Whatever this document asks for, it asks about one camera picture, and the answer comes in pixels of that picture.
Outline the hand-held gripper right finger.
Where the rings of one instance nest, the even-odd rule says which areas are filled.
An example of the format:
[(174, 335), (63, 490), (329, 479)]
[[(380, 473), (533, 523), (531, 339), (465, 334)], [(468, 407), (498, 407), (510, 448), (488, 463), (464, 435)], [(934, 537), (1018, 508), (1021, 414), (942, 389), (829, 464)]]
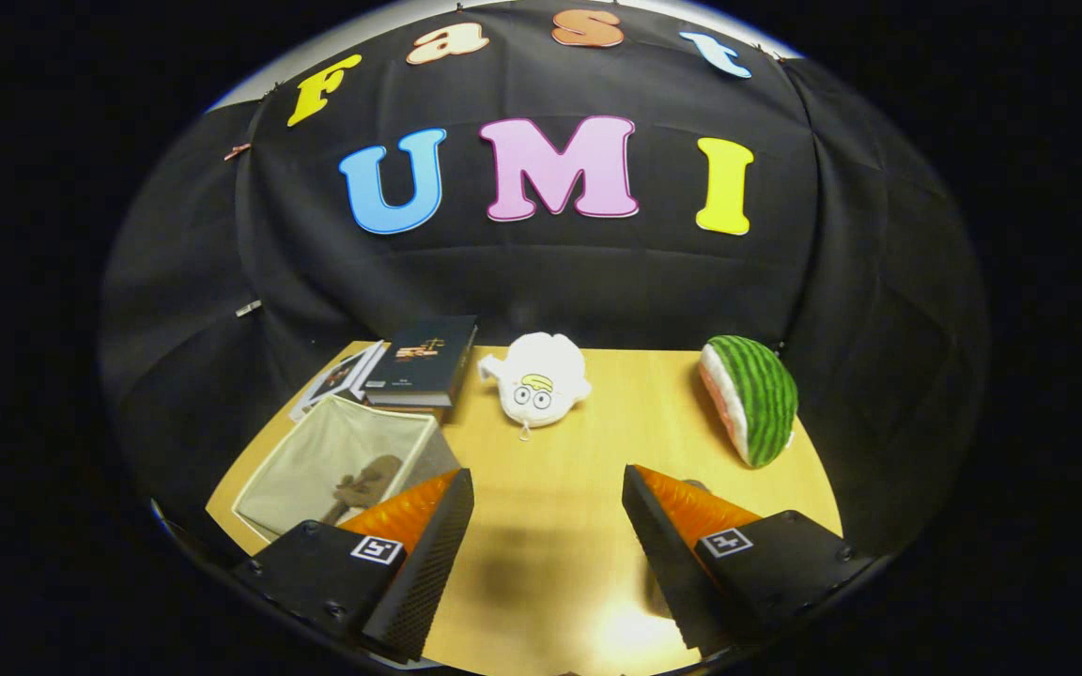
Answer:
[(622, 503), (683, 641), (705, 657), (799, 629), (876, 565), (799, 511), (758, 516), (641, 465)]

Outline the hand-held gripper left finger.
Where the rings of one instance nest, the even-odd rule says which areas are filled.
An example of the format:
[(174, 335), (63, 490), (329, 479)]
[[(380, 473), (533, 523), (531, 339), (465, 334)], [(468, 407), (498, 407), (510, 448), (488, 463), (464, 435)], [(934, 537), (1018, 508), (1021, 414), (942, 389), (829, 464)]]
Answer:
[(473, 508), (471, 470), (443, 472), (342, 525), (304, 519), (230, 575), (328, 642), (413, 662)]

